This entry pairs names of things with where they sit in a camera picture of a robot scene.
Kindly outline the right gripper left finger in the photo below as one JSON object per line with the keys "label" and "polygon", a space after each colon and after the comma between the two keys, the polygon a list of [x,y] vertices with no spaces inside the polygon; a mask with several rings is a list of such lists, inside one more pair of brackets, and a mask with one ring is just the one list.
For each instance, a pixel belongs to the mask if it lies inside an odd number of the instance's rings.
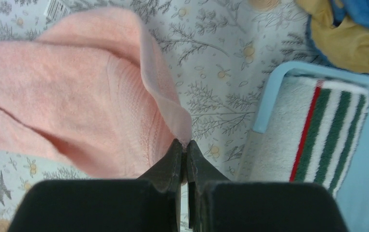
{"label": "right gripper left finger", "polygon": [[25,195],[11,232],[177,232],[182,146],[136,179],[45,180]]}

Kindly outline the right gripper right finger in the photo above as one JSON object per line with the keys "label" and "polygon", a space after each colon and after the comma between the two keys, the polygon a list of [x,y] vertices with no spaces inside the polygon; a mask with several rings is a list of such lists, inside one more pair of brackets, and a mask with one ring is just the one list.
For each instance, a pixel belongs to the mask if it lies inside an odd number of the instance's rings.
{"label": "right gripper right finger", "polygon": [[313,183],[235,182],[195,141],[187,146],[189,227],[194,232],[346,232],[327,190]]}

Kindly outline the green white striped towel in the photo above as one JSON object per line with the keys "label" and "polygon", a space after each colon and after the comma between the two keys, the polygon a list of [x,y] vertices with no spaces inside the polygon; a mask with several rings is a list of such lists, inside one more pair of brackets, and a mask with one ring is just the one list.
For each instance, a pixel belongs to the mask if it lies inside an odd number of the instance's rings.
{"label": "green white striped towel", "polygon": [[316,183],[336,196],[368,109],[364,87],[285,77],[265,133],[249,133],[237,181]]}

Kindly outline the pink towel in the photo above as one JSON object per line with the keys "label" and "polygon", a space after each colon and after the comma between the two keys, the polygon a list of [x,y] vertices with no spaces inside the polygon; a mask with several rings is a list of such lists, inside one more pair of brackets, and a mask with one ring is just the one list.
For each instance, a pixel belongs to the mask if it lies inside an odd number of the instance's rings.
{"label": "pink towel", "polygon": [[0,41],[0,149],[69,162],[93,177],[137,177],[190,114],[134,12],[71,14],[33,41]]}

